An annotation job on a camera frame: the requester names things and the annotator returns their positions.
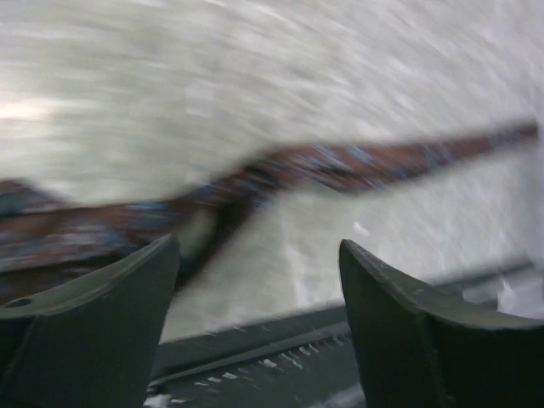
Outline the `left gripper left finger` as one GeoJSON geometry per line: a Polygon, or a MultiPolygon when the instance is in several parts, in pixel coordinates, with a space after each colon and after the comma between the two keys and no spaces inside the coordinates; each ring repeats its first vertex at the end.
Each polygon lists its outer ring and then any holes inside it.
{"type": "Polygon", "coordinates": [[[103,269],[1,307],[3,407],[140,407],[179,267],[165,235],[103,269]]]}

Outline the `brown floral necktie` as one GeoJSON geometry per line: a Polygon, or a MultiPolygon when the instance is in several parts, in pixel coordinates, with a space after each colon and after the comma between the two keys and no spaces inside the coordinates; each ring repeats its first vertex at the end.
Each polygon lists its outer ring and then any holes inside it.
{"type": "Polygon", "coordinates": [[[5,179],[1,271],[116,260],[178,229],[199,209],[257,206],[278,190],[308,181],[339,192],[375,189],[537,137],[537,122],[529,119],[440,141],[296,145],[171,198],[98,207],[72,206],[26,182],[5,179]]]}

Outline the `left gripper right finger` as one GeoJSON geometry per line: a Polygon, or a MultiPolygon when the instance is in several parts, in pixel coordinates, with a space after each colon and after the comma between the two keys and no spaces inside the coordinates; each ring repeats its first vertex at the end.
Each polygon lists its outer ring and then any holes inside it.
{"type": "Polygon", "coordinates": [[[542,269],[432,285],[349,240],[338,262],[370,407],[542,406],[542,269]]]}

